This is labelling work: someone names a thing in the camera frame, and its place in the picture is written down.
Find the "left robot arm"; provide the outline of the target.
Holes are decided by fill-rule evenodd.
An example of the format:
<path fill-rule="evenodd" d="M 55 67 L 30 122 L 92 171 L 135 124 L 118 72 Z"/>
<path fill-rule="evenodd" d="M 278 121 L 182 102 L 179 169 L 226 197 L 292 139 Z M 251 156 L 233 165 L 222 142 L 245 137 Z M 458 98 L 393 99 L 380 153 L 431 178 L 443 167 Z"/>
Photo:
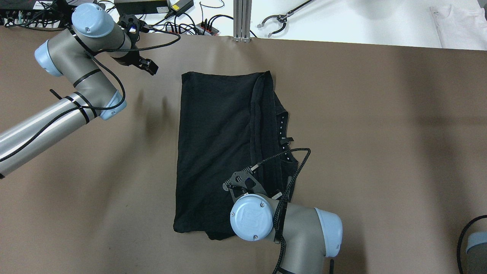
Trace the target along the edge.
<path fill-rule="evenodd" d="M 130 32 L 143 27 L 137 17 L 116 23 L 95 3 L 75 7 L 71 26 L 35 50 L 40 67 L 66 78 L 72 92 L 1 134 L 1 178 L 92 120 L 108 120 L 126 107 L 125 92 L 111 83 L 95 57 L 107 53 L 121 65 L 156 74 L 158 66 L 141 57 L 137 36 Z"/>

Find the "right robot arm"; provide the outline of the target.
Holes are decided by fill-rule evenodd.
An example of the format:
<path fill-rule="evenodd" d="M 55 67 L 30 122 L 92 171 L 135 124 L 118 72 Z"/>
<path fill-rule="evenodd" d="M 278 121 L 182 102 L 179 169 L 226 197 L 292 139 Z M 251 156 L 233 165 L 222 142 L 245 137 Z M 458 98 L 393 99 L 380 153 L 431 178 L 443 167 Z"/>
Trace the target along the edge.
<path fill-rule="evenodd" d="M 236 171 L 222 185 L 234 203 L 229 213 L 233 232 L 244 241 L 279 243 L 284 248 L 279 274 L 322 274 L 325 258 L 336 257 L 341 249 L 341 218 L 318 208 L 284 202 L 284 219 L 274 224 L 283 197 L 270 198 L 254 177 L 255 169 Z"/>

